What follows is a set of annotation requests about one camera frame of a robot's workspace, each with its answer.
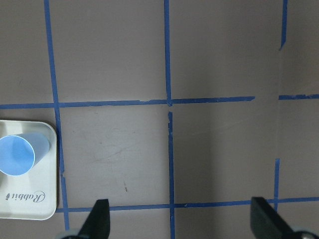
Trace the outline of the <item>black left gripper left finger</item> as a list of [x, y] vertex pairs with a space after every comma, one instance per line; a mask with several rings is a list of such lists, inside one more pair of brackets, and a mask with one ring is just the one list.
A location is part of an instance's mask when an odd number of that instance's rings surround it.
[[108, 239], [110, 235], [110, 208], [108, 199], [97, 200], [80, 229], [80, 239]]

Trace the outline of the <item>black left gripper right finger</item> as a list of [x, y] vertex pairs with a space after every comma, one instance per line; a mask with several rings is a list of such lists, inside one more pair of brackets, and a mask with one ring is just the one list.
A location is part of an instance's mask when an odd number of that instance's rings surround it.
[[298, 239], [295, 232], [263, 197], [252, 197], [250, 228], [256, 239]]

